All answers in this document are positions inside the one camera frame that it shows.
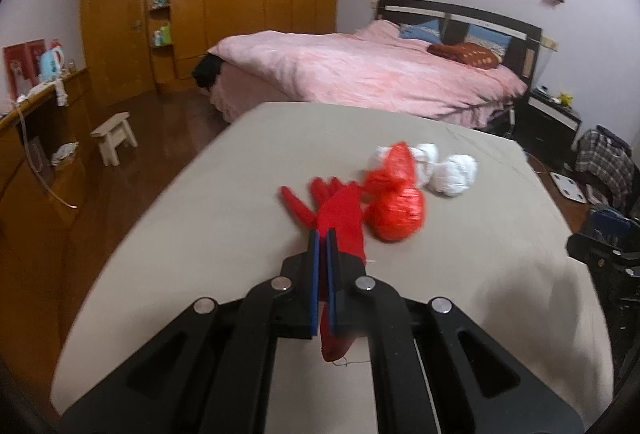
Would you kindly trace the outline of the red plastic bag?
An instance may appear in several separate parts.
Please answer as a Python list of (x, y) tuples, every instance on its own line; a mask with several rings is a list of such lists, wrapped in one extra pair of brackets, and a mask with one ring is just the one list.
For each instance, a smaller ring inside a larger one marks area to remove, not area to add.
[(378, 166), (364, 176), (367, 201), (364, 222), (382, 241), (398, 242), (414, 235), (424, 224), (425, 197), (418, 187), (416, 160), (406, 142), (396, 142)]

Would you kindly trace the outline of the white tissue wad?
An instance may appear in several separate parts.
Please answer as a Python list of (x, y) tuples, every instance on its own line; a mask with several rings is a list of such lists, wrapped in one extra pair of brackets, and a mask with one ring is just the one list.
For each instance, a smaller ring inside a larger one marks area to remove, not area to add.
[[(433, 175), (435, 164), (438, 161), (438, 148), (431, 142), (422, 142), (422, 144), (410, 146), (409, 150), (416, 164), (416, 183), (420, 187), (424, 187)], [(389, 152), (390, 146), (378, 146), (370, 157), (368, 169), (382, 168)]]
[(468, 154), (453, 154), (434, 164), (428, 186), (436, 194), (455, 197), (467, 191), (476, 180), (477, 160)]

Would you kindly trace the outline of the white bathroom scale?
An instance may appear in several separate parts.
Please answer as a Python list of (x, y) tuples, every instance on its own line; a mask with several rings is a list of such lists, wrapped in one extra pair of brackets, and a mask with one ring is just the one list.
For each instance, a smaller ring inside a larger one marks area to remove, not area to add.
[(560, 194), (562, 194), (565, 199), (581, 204), (586, 204), (588, 202), (578, 183), (576, 183), (572, 178), (557, 172), (551, 172), (550, 177), (556, 188), (558, 188)]

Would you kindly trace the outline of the plaid cloth covered chair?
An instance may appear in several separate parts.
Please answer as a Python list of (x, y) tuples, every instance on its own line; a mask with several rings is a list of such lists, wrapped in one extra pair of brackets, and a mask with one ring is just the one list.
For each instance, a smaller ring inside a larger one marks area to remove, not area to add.
[(636, 166), (626, 142), (598, 125), (578, 140), (575, 171), (588, 173), (608, 188), (610, 202), (625, 211), (634, 188)]

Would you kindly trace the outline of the yellow plush toy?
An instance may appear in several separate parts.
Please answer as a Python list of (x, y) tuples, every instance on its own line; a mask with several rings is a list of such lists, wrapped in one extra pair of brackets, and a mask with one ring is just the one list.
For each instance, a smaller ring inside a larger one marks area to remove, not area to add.
[(573, 96), (568, 93), (560, 93), (559, 102), (563, 107), (570, 108), (573, 105)]

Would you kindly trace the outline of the bed with pink duvet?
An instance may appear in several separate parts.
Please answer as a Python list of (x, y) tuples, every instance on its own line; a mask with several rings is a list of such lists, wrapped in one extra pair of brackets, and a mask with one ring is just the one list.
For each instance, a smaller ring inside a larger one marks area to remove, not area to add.
[(208, 52), (221, 61), (209, 100), (228, 122), (264, 102), (321, 102), (484, 128), (526, 93), (502, 64), (476, 68), (427, 47), (387, 20), (353, 34), (233, 35)]

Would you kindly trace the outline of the dark wooden headboard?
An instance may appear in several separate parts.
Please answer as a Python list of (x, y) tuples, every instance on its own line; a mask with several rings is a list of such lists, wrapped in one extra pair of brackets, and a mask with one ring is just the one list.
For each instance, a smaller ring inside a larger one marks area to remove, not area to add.
[(486, 44), (495, 39), (503, 44), (502, 64), (516, 73), (527, 87), (532, 86), (537, 64), (541, 28), (511, 17), (468, 6), (424, 0), (378, 0), (376, 19), (394, 24), (424, 24), (435, 20), (445, 44), (462, 43), (470, 36), (484, 36)]

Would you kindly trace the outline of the black clothing on bed corner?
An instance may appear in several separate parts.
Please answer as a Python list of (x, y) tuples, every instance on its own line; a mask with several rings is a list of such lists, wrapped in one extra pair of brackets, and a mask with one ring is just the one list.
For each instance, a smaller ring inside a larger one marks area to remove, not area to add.
[(210, 90), (220, 75), (224, 61), (217, 55), (207, 53), (194, 67), (191, 76), (196, 86), (203, 90)]

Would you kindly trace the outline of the right blue pillow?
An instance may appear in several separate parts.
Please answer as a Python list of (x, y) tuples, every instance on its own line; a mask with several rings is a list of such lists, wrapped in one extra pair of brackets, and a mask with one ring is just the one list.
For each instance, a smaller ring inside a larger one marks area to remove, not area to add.
[(470, 24), (466, 32), (464, 42), (472, 43), (486, 48), (493, 53), (498, 61), (503, 61), (511, 44), (512, 36), (491, 30), (477, 24)]

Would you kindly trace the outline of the blue pillow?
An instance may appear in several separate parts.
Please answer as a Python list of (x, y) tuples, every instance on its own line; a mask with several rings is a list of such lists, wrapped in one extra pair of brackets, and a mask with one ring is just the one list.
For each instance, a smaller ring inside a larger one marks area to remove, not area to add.
[(512, 36), (491, 30), (477, 24), (470, 24), (466, 32), (464, 42), (472, 43), (486, 48), (493, 53), (498, 61), (503, 61), (511, 44)]
[(400, 38), (420, 40), (428, 44), (442, 44), (439, 21), (431, 19), (420, 24), (403, 24), (399, 31)]

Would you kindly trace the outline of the brown dotted cushion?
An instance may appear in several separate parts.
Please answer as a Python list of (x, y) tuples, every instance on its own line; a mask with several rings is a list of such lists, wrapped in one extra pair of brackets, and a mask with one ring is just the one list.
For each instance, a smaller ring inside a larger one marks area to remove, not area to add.
[(426, 51), (434, 56), (477, 69), (495, 69), (501, 64), (499, 56), (492, 50), (488, 50), (488, 48), (475, 43), (463, 42), (454, 45), (431, 44), (427, 47)]

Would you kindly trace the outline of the left blue pillow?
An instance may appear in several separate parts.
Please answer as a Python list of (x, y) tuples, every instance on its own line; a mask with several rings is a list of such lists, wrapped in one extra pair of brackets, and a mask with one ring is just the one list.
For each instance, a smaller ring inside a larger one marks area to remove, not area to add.
[(403, 24), (399, 31), (400, 38), (420, 40), (428, 44), (442, 44), (439, 21), (431, 19), (420, 24)]

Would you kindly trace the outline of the small white wooden stool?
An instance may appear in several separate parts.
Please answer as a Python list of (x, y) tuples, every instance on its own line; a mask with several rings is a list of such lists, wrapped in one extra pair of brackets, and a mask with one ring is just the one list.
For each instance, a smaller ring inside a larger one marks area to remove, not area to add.
[(91, 132), (91, 136), (98, 141), (99, 152), (105, 166), (119, 166), (117, 147), (139, 146), (136, 136), (129, 123), (128, 112), (115, 113)]

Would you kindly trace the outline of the wooden side cabinet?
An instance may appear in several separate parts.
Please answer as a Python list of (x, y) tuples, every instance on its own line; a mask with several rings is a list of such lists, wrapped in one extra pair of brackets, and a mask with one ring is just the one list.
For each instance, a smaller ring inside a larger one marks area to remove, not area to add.
[(1, 258), (30, 292), (55, 298), (96, 148), (89, 71), (1, 105)]

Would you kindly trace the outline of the blue electric kettle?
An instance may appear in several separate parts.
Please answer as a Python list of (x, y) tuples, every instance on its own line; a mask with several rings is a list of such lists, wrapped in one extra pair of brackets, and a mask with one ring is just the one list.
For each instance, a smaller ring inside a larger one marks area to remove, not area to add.
[(65, 56), (61, 46), (54, 46), (40, 56), (40, 80), (53, 81), (62, 76)]

